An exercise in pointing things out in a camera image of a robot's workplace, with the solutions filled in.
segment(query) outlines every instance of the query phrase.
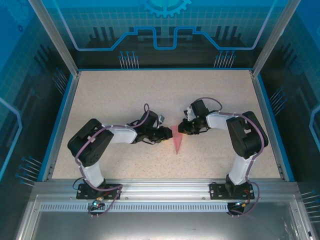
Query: speckled tabletop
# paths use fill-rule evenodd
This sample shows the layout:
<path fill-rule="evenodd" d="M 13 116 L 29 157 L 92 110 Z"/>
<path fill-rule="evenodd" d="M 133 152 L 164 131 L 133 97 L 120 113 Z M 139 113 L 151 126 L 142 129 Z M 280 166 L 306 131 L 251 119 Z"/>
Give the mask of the speckled tabletop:
<path fill-rule="evenodd" d="M 253 111 L 265 129 L 254 86 L 247 70 L 83 71 L 76 90 L 53 179 L 81 177 L 67 148 L 71 137 L 91 118 L 104 124 L 126 124 L 140 119 L 144 103 L 165 117 L 164 126 L 179 124 L 184 110 L 197 98 L 213 97 L 223 111 Z M 205 100 L 209 110 L 217 104 Z M 110 144 L 99 164 L 107 179 L 225 178 L 235 152 L 228 131 L 211 129 L 184 135 L 176 155 L 172 139 L 155 145 Z M 279 178 L 269 144 L 252 167 L 252 178 Z"/>

